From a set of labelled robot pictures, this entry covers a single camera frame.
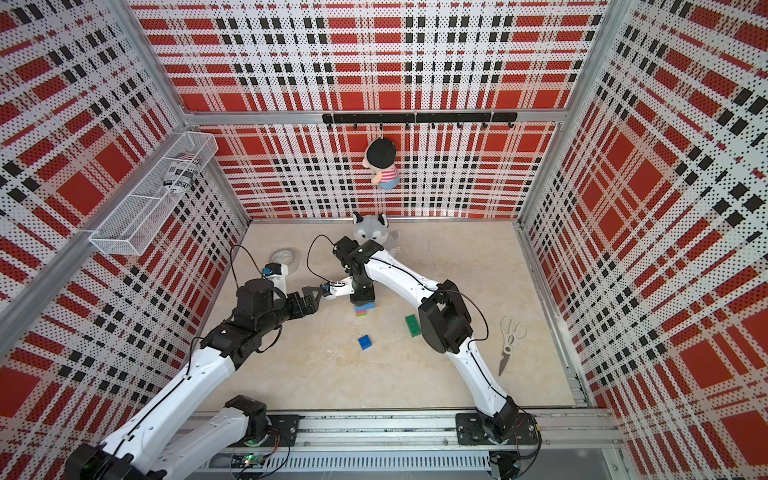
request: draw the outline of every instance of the plush toy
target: plush toy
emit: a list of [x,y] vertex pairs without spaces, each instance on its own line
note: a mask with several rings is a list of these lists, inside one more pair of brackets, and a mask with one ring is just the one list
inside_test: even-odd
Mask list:
[[360,215],[355,214],[354,236],[357,243],[363,245],[368,240],[373,240],[384,247],[392,255],[400,252],[397,246],[397,239],[400,236],[399,231],[389,231],[389,220],[386,214],[379,215]]
[[374,140],[366,150],[362,165],[373,172],[371,183],[384,190],[391,190],[400,183],[400,176],[395,165],[395,142],[388,138]]

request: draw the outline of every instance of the perforated wall panel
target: perforated wall panel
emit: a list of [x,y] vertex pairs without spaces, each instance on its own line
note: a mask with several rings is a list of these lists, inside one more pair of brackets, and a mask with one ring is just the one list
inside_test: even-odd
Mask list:
[[647,478],[768,475],[767,15],[634,2],[527,225]]
[[129,3],[192,111],[561,108],[607,4]]
[[0,309],[175,127],[102,2],[0,7]]
[[[517,216],[554,124],[417,124],[406,127],[217,125],[216,159],[246,211],[264,217]],[[400,184],[371,185],[362,165],[380,135],[397,146]]]
[[202,174],[144,255],[85,262],[0,366],[0,478],[62,478],[173,378],[243,230]]

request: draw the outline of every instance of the metal bracket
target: metal bracket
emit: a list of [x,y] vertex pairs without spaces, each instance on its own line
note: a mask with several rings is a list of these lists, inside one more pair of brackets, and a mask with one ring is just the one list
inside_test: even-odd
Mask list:
[[[538,436],[536,435],[536,424],[528,415],[520,415],[520,423],[512,427],[511,433],[514,434],[516,445],[536,445]],[[498,445],[492,442],[485,434],[482,428],[482,420],[476,413],[457,413],[456,414],[456,436],[459,445]],[[512,444],[512,437],[506,445]]]
[[[296,444],[296,436],[299,432],[299,419],[298,415],[267,415],[267,418],[272,422],[272,428],[280,433],[280,446],[294,446]],[[275,437],[270,436],[261,445],[264,447],[274,447]]]
[[518,112],[516,111],[496,111],[493,113],[494,122],[506,123],[510,128],[512,124],[518,120]]

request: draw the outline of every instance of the hanging plush doll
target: hanging plush doll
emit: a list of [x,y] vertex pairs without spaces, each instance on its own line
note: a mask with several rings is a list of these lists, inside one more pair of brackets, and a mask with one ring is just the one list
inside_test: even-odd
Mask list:
[[395,142],[388,138],[374,140],[366,150],[362,165],[371,169],[371,183],[379,185],[384,190],[391,190],[400,183],[400,176],[395,165]]

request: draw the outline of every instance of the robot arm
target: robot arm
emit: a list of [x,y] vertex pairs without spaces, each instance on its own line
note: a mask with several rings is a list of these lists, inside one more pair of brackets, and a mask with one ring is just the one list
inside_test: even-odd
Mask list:
[[181,480],[216,452],[243,437],[267,435],[266,406],[238,396],[214,419],[167,445],[184,421],[251,353],[261,353],[264,335],[289,319],[315,313],[322,296],[349,296],[353,303],[375,299],[373,282],[394,290],[419,311],[424,340],[446,354],[472,392],[483,429],[495,442],[507,441],[518,407],[483,361],[470,327],[471,317],[458,287],[437,283],[402,265],[373,240],[362,246],[347,237],[334,244],[334,255],[349,277],[303,295],[286,295],[287,267],[264,267],[266,277],[237,290],[232,316],[200,341],[190,363],[139,412],[98,446],[81,445],[68,458],[68,480]]
[[[465,330],[468,328],[468,324],[455,326],[455,328],[464,330],[461,335],[462,338],[465,338],[458,345],[458,348],[450,349],[449,347],[446,349],[448,346],[443,346],[439,338],[442,315],[438,315],[438,325],[435,325],[430,317],[430,314],[434,317],[435,313],[438,312],[437,303],[442,300],[441,296],[447,296],[449,299],[451,295],[457,296],[458,301],[461,301],[463,305],[463,300],[455,285],[440,285],[434,280],[418,275],[396,260],[386,250],[374,253],[371,259],[373,261],[366,264],[366,272],[371,280],[388,286],[419,311],[422,335],[433,349],[438,352],[442,351],[453,362],[469,387],[477,410],[491,417],[503,410],[507,403],[507,396],[504,389],[491,375],[475,342],[472,342],[472,329],[469,329],[468,332]],[[448,290],[448,292],[436,293],[439,292],[440,288]],[[466,315],[465,318],[468,319],[468,314],[465,312],[466,309],[464,309],[464,314]]]
[[350,273],[341,282],[343,286],[334,289],[334,296],[349,294],[353,303],[368,303],[375,298],[376,281],[413,305],[419,311],[424,340],[436,352],[447,355],[469,387],[485,433],[496,442],[504,442],[515,424],[518,407],[480,355],[472,336],[472,318],[458,287],[450,280],[437,283],[419,275],[373,240],[358,245],[344,237],[334,244],[333,254]]

